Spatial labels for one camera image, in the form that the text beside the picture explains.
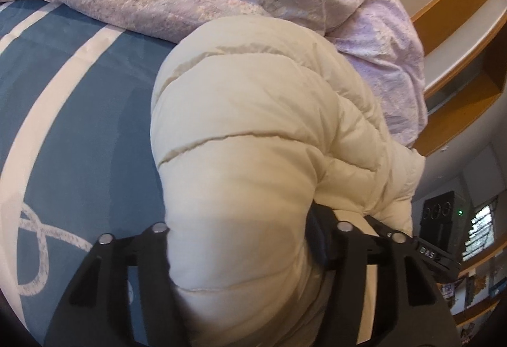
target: metal screw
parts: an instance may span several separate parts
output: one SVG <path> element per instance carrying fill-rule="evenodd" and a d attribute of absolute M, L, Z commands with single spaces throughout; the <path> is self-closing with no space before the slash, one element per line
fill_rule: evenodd
<path fill-rule="evenodd" d="M 165 223 L 156 223 L 153 224 L 153 227 L 151 228 L 154 233 L 160 233 L 167 230 L 167 225 Z"/>
<path fill-rule="evenodd" d="M 348 223 L 347 221 L 342 221 L 338 223 L 338 229 L 341 232 L 351 232 L 354 227 L 351 223 Z"/>
<path fill-rule="evenodd" d="M 407 240 L 405 235 L 402 234 L 401 232 L 395 232 L 391 238 L 394 242 L 397 242 L 398 244 L 403 244 Z"/>
<path fill-rule="evenodd" d="M 109 244 L 111 241 L 113 241 L 115 237 L 112 236 L 112 234 L 103 234 L 100 237 L 98 237 L 99 244 L 102 244 L 103 246 L 106 244 Z"/>

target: black clamp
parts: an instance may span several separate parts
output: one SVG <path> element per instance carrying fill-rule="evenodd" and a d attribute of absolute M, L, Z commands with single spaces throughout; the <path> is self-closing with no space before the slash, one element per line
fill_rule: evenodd
<path fill-rule="evenodd" d="M 169 278 L 168 231 L 156 223 L 134 237 L 101 235 L 58 303 L 44 346 L 144 346 L 134 340 L 128 302 L 128 267 L 137 266 L 148 343 L 190 347 Z"/>
<path fill-rule="evenodd" d="M 389 228 L 369 215 L 365 218 L 379 236 L 391 238 L 398 243 L 409 242 L 419 259 L 432 272 L 437 283 L 453 283 L 458 280 L 461 264 L 451 254 L 420 237 L 410 237 L 401 231 Z"/>
<path fill-rule="evenodd" d="M 373 336 L 359 345 L 461 346 L 449 308 L 409 236 L 396 230 L 384 237 L 363 234 L 351 223 L 339 222 L 331 208 L 313 203 L 306 238 L 315 260 L 336 270 L 315 347 L 356 346 L 366 266 L 371 264 L 378 266 Z"/>

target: window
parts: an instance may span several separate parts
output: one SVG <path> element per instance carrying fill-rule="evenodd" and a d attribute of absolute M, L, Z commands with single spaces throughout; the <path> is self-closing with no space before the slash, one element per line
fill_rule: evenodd
<path fill-rule="evenodd" d="M 481 208 L 472 219 L 472 229 L 468 232 L 468 241 L 465 243 L 463 261 L 472 258 L 494 241 L 493 216 L 491 207 L 493 203 Z"/>

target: white puffer jacket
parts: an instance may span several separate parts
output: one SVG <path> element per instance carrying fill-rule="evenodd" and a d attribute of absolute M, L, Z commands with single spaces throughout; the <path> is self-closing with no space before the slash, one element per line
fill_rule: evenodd
<path fill-rule="evenodd" d="M 366 214 L 412 231 L 424 158 L 392 140 L 371 90 L 309 29 L 206 23 L 165 60 L 152 111 L 170 275 L 194 345 L 311 345 L 332 279 L 305 244 L 312 200 L 367 233 Z M 359 341 L 375 281 L 370 267 Z"/>

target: bed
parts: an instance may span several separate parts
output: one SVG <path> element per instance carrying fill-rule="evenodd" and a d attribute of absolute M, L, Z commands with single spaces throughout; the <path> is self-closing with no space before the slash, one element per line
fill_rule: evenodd
<path fill-rule="evenodd" d="M 62 1 L 0 4 L 0 288 L 39 343 L 96 238 L 138 234 L 165 212 L 150 100 L 171 29 L 146 36 Z M 364 0 L 327 36 L 369 80 L 391 133 L 413 142 L 427 122 L 422 48 L 401 3 Z M 135 269 L 129 281 L 145 343 Z"/>

